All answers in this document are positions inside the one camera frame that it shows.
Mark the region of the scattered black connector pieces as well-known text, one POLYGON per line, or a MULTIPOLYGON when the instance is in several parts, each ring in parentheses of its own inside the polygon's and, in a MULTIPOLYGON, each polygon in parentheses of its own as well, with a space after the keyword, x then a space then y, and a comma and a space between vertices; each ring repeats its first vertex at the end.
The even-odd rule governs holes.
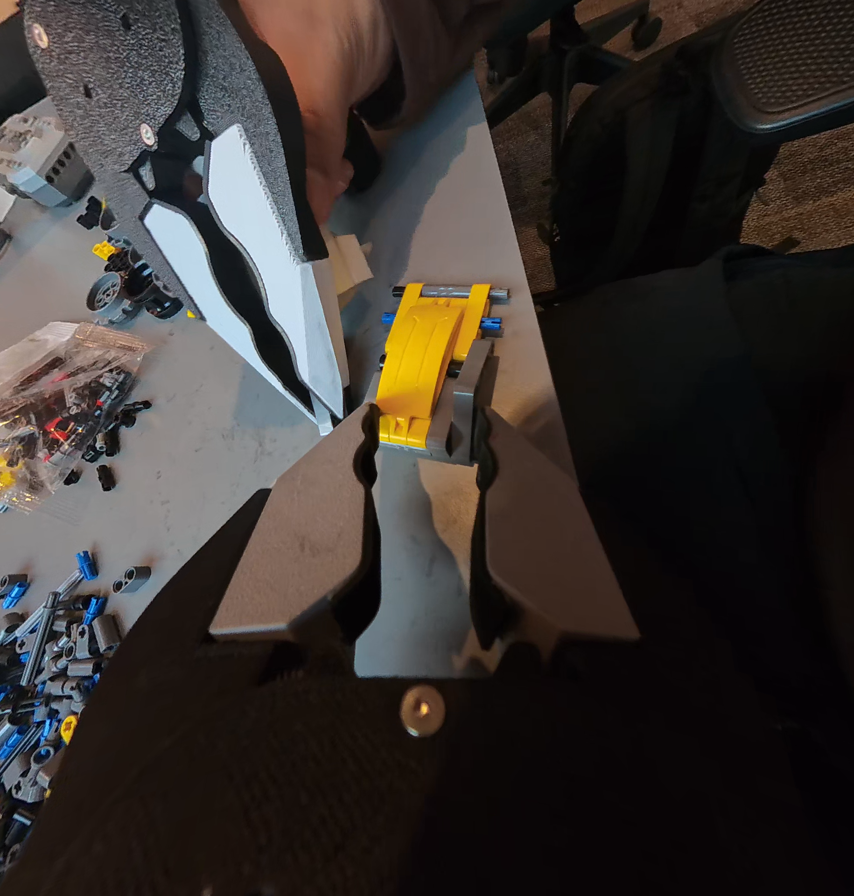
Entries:
POLYGON ((122 450, 123 431, 134 429, 139 417, 154 407, 152 399, 136 399, 121 406, 114 416, 90 437, 89 443, 80 450, 78 461, 92 468, 97 476, 99 487, 109 493, 118 484, 112 460, 122 450))

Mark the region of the person's right forearm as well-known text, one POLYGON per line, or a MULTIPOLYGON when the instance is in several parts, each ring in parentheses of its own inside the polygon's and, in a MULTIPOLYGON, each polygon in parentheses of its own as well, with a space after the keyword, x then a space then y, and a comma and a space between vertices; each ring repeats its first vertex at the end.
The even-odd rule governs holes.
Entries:
POLYGON ((470 67, 479 48, 508 43, 562 2, 380 1, 391 39, 388 73, 355 105, 376 130, 407 126, 470 67))

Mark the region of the black mesh office chair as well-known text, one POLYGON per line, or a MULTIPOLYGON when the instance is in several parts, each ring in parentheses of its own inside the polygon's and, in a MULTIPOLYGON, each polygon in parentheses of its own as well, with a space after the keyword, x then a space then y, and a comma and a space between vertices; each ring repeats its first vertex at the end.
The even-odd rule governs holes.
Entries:
MULTIPOLYGON (((604 48, 629 30, 634 49, 659 37, 650 2, 625 2, 584 24, 577 2, 528 2, 486 44, 486 108, 495 128, 541 94, 552 102, 553 149, 577 84, 598 86, 630 61, 604 48)), ((757 2, 727 26, 710 68, 727 117, 754 140, 783 141, 854 123, 854 1, 757 2)))

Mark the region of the black backpack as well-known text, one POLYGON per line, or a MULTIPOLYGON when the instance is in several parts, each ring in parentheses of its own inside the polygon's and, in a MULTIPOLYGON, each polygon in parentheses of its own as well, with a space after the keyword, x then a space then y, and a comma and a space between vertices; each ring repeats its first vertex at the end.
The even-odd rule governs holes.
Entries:
POLYGON ((779 147, 725 115, 707 28, 612 76, 567 127, 551 201, 556 287, 586 293, 690 267, 740 241, 779 147))

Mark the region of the grey motor block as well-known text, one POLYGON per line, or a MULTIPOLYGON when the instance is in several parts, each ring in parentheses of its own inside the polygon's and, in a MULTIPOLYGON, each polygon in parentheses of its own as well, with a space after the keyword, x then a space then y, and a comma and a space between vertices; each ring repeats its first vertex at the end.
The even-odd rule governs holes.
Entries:
POLYGON ((60 118, 24 112, 0 124, 0 188, 47 208, 78 202, 94 175, 60 118))

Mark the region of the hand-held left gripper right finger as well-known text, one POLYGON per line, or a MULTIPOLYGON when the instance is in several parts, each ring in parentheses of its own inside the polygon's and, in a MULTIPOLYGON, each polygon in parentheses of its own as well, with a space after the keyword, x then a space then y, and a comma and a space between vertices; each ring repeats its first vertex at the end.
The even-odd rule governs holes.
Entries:
POLYGON ((640 639, 577 482, 490 408, 476 415, 470 616, 483 651, 640 639))

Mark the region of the grey desk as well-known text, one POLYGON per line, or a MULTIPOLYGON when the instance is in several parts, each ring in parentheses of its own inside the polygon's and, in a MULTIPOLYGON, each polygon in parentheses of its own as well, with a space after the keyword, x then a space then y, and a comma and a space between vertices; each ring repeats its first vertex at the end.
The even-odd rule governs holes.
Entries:
MULTIPOLYGON (((102 267, 95 235, 75 221, 79 208, 48 210, 18 199, 0 259, 0 351, 54 321, 85 321, 85 295, 102 267)), ((361 401, 406 282, 505 287, 500 367, 492 407, 568 476, 575 471, 508 199, 473 71, 419 124, 388 141, 381 175, 362 196, 344 196, 331 228, 370 243, 373 278, 343 310, 353 383, 361 401)), ((129 628, 153 596, 260 488, 320 440, 319 430, 209 327, 147 315, 129 331, 153 346, 133 396, 152 409, 121 436, 116 487, 96 473, 40 509, 0 513, 0 577, 26 573, 18 609, 29 613, 75 568, 75 554, 97 556, 106 592, 129 566, 150 566, 140 591, 110 599, 129 628)), ((382 535, 381 604, 358 642, 364 676, 444 678, 468 666, 467 578, 476 470, 377 455, 375 502, 382 535)), ((0 620, 3 611, 0 609, 0 620)))

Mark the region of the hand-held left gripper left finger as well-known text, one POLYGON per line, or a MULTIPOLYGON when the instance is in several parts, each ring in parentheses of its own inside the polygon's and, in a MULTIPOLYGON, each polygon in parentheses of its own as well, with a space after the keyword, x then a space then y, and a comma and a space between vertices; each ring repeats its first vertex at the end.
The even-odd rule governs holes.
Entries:
POLYGON ((209 633, 356 642, 380 604, 378 409, 363 404, 276 480, 209 633))

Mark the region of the person's right hand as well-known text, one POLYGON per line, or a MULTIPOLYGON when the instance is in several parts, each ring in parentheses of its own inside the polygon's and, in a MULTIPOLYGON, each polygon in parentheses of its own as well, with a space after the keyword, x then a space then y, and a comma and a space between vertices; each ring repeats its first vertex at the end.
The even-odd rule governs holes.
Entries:
POLYGON ((309 205, 327 222, 354 169, 343 156, 350 109, 386 80, 394 40, 379 1, 241 1, 256 34, 280 57, 305 137, 309 205))

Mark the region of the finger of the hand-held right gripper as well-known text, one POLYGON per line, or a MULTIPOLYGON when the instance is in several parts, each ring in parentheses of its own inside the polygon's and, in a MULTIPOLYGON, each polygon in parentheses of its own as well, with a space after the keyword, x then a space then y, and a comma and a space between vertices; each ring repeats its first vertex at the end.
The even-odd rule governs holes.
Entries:
POLYGON ((213 273, 209 255, 191 220, 180 210, 153 202, 143 216, 143 224, 167 263, 175 272, 196 307, 197 318, 204 321, 227 345, 310 420, 316 417, 309 396, 297 397, 267 366, 256 347, 249 325, 230 307, 213 273))
POLYGON ((311 403, 306 415, 321 435, 345 415, 344 392, 350 384, 336 278, 330 259, 305 261, 291 245, 283 209, 266 185, 250 138, 232 125, 209 145, 206 197, 221 230, 241 250, 252 269, 264 324, 249 320, 228 330, 227 312, 212 327, 238 355, 287 399, 296 374, 311 403))

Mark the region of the clear bag of black parts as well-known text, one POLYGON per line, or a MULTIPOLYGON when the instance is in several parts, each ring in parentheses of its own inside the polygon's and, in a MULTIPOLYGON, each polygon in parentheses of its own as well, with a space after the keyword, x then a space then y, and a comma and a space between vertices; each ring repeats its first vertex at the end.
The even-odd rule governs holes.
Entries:
POLYGON ((51 322, 0 352, 0 508, 60 490, 116 420, 151 345, 90 322, 51 322))

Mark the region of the person's black trousers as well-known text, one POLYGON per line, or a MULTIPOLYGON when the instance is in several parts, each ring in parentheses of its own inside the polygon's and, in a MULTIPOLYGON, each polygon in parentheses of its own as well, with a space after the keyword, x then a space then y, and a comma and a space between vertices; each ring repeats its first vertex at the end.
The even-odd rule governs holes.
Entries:
POLYGON ((757 680, 854 692, 854 245, 736 245, 538 314, 586 494, 757 680))

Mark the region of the pile of small connector pieces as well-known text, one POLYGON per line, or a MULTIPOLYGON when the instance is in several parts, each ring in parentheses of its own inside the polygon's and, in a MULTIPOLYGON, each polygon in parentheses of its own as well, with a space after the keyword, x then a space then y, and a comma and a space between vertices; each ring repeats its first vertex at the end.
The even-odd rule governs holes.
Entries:
POLYGON ((52 792, 87 699, 119 646, 107 597, 74 570, 32 612, 26 574, 0 579, 0 882, 52 792))

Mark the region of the yellow grey brick assembly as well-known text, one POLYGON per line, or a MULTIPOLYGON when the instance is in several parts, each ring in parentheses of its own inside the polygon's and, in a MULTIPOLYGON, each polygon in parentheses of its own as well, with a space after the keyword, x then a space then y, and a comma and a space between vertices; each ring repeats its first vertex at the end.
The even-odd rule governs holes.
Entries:
POLYGON ((479 413, 491 405, 504 321, 492 309, 510 292, 488 283, 396 286, 382 315, 385 348, 367 402, 382 448, 473 465, 479 413))

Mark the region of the pile of wheels and beams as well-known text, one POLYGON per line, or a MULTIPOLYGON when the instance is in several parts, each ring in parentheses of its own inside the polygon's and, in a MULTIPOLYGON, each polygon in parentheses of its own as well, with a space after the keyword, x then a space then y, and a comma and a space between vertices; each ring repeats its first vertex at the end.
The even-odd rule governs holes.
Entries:
POLYGON ((104 239, 92 252, 105 263, 104 272, 89 289, 85 306, 103 325, 116 326, 141 312, 167 320, 184 310, 184 304, 130 240, 116 232, 115 218, 105 200, 89 196, 76 218, 85 230, 99 229, 104 239))

